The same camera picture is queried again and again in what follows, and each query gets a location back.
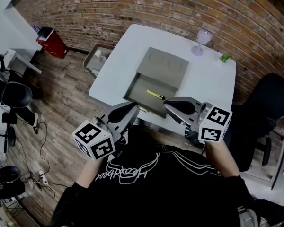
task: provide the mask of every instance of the open box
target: open box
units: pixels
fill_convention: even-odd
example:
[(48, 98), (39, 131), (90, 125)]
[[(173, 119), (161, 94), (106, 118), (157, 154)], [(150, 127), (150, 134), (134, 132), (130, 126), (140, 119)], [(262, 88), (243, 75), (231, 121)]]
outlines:
[(150, 47), (124, 99), (137, 102), (140, 107), (165, 118), (164, 100), (147, 93), (147, 90), (162, 95), (165, 99), (174, 97), (188, 64), (189, 61)]

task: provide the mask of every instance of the white table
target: white table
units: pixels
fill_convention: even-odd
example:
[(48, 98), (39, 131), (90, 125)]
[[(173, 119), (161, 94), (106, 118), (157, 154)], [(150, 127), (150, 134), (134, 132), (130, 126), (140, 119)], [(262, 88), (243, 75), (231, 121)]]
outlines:
[[(196, 42), (166, 31), (131, 25), (105, 62), (89, 95), (105, 104), (116, 105), (123, 99), (136, 70), (149, 47), (190, 61), (175, 96), (192, 97), (226, 110), (231, 109), (235, 85), (236, 62), (222, 63), (220, 53), (203, 46), (203, 56), (196, 57), (191, 48)], [(140, 110), (138, 117), (167, 130), (184, 135), (184, 126), (169, 115), (162, 118)]]

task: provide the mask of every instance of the green plant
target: green plant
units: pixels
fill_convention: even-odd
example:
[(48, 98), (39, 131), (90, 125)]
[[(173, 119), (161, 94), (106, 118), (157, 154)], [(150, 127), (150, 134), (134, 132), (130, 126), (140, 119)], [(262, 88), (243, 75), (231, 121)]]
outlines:
[(230, 59), (231, 59), (231, 55), (223, 55), (223, 56), (220, 57), (220, 60), (221, 60), (223, 63), (228, 62)]

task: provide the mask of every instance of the forearm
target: forearm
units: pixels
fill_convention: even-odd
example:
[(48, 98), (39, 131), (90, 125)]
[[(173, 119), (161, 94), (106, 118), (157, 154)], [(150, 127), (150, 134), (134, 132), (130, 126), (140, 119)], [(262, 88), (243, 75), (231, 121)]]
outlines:
[(103, 159), (98, 161), (87, 160), (81, 175), (78, 177), (76, 183), (82, 187), (88, 188), (91, 182), (97, 176)]
[(225, 142), (207, 142), (206, 157), (224, 177), (239, 176), (238, 166)]

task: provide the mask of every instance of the red container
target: red container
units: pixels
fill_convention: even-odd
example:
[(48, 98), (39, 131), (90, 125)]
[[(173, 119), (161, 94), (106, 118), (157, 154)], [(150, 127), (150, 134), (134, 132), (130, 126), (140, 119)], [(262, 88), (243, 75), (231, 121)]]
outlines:
[(47, 38), (38, 37), (36, 41), (54, 57), (63, 59), (68, 52), (67, 46), (54, 30), (52, 30)]

